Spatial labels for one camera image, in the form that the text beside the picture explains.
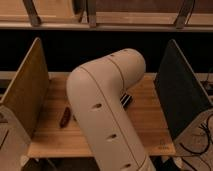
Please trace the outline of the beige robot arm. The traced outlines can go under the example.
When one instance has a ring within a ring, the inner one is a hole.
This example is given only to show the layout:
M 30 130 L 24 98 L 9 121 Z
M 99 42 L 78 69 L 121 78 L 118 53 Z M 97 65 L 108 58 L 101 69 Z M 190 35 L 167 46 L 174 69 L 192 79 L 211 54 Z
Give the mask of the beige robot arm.
M 68 76 L 68 101 L 100 171 L 156 171 L 120 102 L 145 71 L 143 56 L 127 48 L 86 62 Z

